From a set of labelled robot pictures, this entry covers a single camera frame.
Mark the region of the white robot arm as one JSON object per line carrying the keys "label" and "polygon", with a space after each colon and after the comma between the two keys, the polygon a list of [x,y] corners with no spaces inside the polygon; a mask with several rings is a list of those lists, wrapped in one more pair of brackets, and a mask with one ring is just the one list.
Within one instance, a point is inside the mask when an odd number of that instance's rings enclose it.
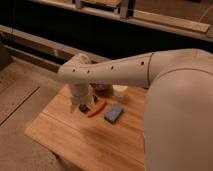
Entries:
{"label": "white robot arm", "polygon": [[76,104],[89,100],[90,83],[146,87],[146,171],[213,171],[212,53],[178,49],[97,64],[80,53],[58,74]]}

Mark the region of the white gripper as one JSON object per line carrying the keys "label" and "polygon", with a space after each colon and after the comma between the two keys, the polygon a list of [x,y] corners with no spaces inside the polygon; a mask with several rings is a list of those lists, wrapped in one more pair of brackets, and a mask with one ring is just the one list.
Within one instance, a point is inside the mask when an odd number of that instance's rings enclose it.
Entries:
{"label": "white gripper", "polygon": [[[89,109],[95,107],[95,102],[89,92],[88,84],[70,84],[70,99],[75,104],[88,104]],[[70,113],[75,111],[75,104],[70,103]]]}

